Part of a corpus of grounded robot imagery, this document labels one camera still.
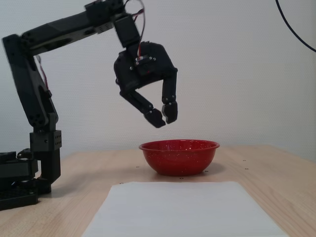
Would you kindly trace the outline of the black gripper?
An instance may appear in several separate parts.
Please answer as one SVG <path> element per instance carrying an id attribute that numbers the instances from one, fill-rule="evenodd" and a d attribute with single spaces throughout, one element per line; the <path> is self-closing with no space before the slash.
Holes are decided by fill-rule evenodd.
<path id="1" fill-rule="evenodd" d="M 155 128 L 165 126 L 177 120 L 178 105 L 176 102 L 177 68 L 175 68 L 165 48 L 161 44 L 142 42 L 142 59 L 136 59 L 138 46 L 132 45 L 119 53 L 114 63 L 120 96 L 140 111 L 144 118 Z M 155 109 L 140 93 L 135 91 L 150 83 L 163 80 L 162 113 Z"/>

